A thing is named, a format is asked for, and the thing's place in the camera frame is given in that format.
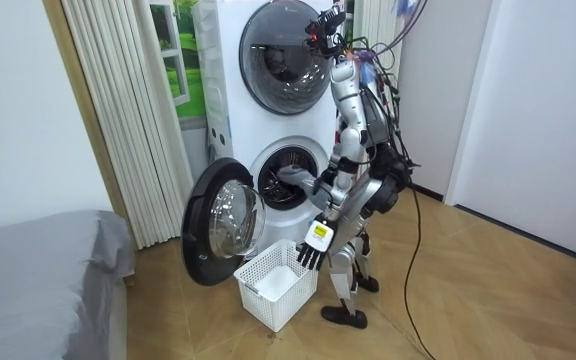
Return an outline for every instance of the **round glass window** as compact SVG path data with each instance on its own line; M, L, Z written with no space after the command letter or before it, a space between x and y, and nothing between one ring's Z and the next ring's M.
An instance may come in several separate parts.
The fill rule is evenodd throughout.
M208 236L218 258L247 255L255 249L265 218L264 202L254 189L237 180L221 187L210 210Z
M311 54L306 26L317 12L301 1L274 1L250 18L241 37L239 66L248 91L280 115L304 112L330 83L331 61Z

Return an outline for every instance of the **white laundry basket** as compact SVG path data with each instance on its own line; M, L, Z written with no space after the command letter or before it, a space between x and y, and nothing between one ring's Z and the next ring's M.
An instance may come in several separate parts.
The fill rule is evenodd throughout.
M274 332L317 290L317 272L297 262L295 246L279 241L235 272L244 308Z

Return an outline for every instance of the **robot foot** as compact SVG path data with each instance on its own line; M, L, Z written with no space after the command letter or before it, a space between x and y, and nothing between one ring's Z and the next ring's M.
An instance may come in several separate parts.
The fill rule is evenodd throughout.
M379 292L379 281L374 277L369 277L368 279L359 277L357 279L357 285L359 287L370 291L371 293L378 293Z
M363 311L355 311L355 316L348 313L345 307L324 306L321 308L321 317L339 325L349 325L357 329L368 327L368 318Z

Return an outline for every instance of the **gray fabric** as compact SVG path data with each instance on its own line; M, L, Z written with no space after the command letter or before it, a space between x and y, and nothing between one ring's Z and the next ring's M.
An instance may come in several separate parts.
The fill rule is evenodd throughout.
M0 228L0 360L108 359L114 285L134 268L110 212Z
M319 210L324 210L328 206L329 193L320 189L316 195L313 195L316 179L305 169L295 165L284 166L277 172L277 178L286 184L299 186L308 195L310 202Z

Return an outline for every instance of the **mattress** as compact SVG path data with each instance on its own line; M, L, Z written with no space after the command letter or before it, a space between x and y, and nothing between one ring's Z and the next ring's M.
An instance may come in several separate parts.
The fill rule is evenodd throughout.
M71 212L0 228L0 359L108 359L115 283L132 272L126 223Z

